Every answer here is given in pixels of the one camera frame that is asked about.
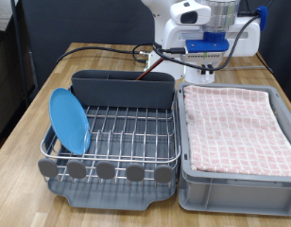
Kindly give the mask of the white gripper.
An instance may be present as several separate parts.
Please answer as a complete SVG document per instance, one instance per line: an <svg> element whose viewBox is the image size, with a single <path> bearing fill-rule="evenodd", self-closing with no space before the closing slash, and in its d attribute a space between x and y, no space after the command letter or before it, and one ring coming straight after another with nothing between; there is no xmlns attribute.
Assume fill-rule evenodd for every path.
<svg viewBox="0 0 291 227"><path fill-rule="evenodd" d="M161 56L180 70L213 70L225 67L232 57L256 54L260 43L260 20L238 17L224 26L182 24L170 19L164 28Z"/></svg>

